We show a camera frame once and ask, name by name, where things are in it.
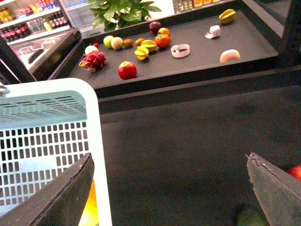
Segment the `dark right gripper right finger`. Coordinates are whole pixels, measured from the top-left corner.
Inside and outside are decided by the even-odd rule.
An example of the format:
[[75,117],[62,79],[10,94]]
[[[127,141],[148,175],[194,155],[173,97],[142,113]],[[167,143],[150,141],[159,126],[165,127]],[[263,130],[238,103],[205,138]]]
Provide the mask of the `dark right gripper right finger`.
[[250,183],[271,226],[301,224],[301,181],[256,153],[247,156]]

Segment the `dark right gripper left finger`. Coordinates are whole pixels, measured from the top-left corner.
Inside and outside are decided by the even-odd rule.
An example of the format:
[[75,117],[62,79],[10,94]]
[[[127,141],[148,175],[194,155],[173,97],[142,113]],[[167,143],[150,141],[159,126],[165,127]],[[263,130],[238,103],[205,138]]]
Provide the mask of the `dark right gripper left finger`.
[[0,218],[2,226],[77,226],[95,165],[87,153],[28,200]]

